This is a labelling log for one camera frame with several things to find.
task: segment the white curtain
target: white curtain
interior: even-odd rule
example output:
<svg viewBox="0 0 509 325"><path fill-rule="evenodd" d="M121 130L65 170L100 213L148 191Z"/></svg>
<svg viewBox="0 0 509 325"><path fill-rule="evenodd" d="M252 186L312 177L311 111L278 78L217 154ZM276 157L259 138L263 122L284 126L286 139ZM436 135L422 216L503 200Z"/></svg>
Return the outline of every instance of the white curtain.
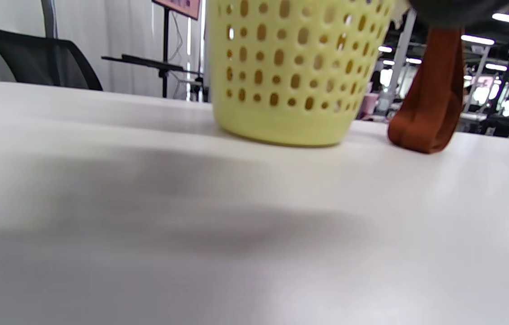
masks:
<svg viewBox="0 0 509 325"><path fill-rule="evenodd" d="M162 61L164 11L150 0L55 0L58 35L76 43L92 64L104 90L162 96L158 71L144 66L102 60L101 56L131 54ZM170 63L198 70L201 22L178 14L170 17L168 35ZM186 79L186 74L176 74ZM168 81L168 97L186 99L186 84Z"/></svg>

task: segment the person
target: person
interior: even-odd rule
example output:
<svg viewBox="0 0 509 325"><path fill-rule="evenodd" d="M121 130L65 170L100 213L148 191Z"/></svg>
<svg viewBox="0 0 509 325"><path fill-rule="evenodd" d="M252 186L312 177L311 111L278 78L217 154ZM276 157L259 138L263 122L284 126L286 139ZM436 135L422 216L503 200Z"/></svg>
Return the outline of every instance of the person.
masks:
<svg viewBox="0 0 509 325"><path fill-rule="evenodd" d="M509 0L409 0L417 16L432 27L457 28L509 7Z"/></svg>

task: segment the cable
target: cable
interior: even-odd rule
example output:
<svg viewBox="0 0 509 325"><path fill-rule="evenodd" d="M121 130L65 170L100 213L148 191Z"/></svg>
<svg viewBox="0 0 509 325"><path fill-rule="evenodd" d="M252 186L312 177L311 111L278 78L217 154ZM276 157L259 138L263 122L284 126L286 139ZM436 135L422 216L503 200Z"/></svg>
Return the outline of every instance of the cable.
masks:
<svg viewBox="0 0 509 325"><path fill-rule="evenodd" d="M176 20L176 16L174 16L174 12L170 12L170 13L172 14L172 18L174 19L174 25L176 26L178 45L176 45L176 50L174 51L174 54L172 54L172 56L170 58L168 58L168 62L172 61L178 54L180 54L180 49L182 49L182 45L184 44L184 41L182 40L182 34L180 33L180 27L178 27L178 20Z"/></svg>

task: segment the yellow plastic basket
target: yellow plastic basket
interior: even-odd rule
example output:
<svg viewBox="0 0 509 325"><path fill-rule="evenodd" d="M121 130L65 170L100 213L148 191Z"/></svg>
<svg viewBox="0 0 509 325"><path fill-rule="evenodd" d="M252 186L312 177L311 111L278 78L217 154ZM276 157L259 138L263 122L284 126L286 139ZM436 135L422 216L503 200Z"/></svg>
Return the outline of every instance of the yellow plastic basket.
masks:
<svg viewBox="0 0 509 325"><path fill-rule="evenodd" d="M275 144L338 144L361 107L394 6L209 0L217 123Z"/></svg>

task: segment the black office chair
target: black office chair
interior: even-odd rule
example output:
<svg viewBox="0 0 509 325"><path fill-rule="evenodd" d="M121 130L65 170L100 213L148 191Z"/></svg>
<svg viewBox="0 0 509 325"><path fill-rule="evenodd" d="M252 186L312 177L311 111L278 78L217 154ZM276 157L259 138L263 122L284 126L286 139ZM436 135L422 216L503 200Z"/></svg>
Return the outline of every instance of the black office chair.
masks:
<svg viewBox="0 0 509 325"><path fill-rule="evenodd" d="M96 72L71 41L0 30L0 55L17 82L102 90Z"/></svg>

